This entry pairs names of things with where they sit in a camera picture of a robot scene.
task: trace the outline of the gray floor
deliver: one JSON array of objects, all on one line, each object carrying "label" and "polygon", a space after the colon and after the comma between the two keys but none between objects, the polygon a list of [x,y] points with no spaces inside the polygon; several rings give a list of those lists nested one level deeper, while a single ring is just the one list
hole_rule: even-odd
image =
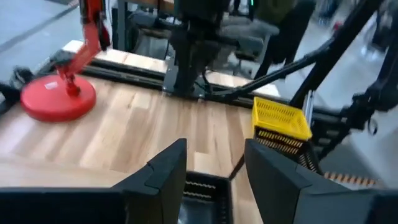
[{"label": "gray floor", "polygon": [[[29,4],[26,0],[1,1],[0,45],[64,9],[66,6],[44,0],[29,0]],[[310,24],[297,58],[320,46],[330,35],[329,29]],[[79,12],[74,10],[13,48],[0,52],[0,81],[8,80],[15,65],[24,65],[34,70],[67,42],[82,38]],[[161,58],[165,52],[165,43],[164,40],[153,41],[150,56]],[[147,44],[148,40],[143,41],[139,49],[141,54],[146,52]],[[359,52],[362,46],[363,41],[358,37],[318,89],[316,104],[330,108],[348,105],[354,93],[364,91],[376,78],[382,61],[371,62],[361,56]],[[244,66],[254,69],[258,67],[251,63],[245,63]],[[309,70],[310,68],[305,68],[289,76],[286,81],[276,81],[274,84],[281,96],[290,98]],[[394,110],[389,114],[377,114],[379,134],[375,137],[367,133],[350,136],[322,162],[323,169],[354,175],[376,174],[387,186],[398,187],[398,178],[394,172],[398,168],[395,161],[398,152],[394,150],[396,144],[393,141],[398,133],[395,131],[398,126],[396,113],[398,111]]]}]

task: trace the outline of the yellow basket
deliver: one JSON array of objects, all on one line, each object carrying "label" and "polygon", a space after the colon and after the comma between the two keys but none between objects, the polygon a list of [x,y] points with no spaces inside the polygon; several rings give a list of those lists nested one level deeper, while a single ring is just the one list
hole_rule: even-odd
[{"label": "yellow basket", "polygon": [[305,158],[312,133],[302,110],[255,97],[252,126],[253,138],[259,143],[277,149],[296,162]]}]

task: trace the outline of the red circular base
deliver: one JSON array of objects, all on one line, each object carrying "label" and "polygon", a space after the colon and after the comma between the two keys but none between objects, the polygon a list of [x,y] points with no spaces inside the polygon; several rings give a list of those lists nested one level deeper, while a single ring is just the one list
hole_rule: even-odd
[{"label": "red circular base", "polygon": [[49,75],[28,84],[21,93],[22,107],[26,113],[40,121],[71,121],[89,112],[95,105],[93,86],[76,77],[80,87],[78,96],[69,96],[65,82],[59,75]]}]

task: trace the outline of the yellow crate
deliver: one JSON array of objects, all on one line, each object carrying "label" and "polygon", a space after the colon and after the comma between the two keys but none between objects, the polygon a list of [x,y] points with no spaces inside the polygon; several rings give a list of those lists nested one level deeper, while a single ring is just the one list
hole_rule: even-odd
[{"label": "yellow crate", "polygon": [[259,97],[254,98],[252,126],[258,134],[271,131],[302,141],[312,137],[302,110]]}]

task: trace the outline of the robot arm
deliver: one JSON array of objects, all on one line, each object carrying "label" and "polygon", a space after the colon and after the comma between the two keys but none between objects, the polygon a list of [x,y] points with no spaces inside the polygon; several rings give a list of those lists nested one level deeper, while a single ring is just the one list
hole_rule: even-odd
[{"label": "robot arm", "polygon": [[74,83],[75,74],[111,45],[103,23],[106,17],[104,1],[79,0],[79,5],[85,43],[72,59],[55,61],[57,73],[67,83],[68,94],[75,96],[80,92]]}]

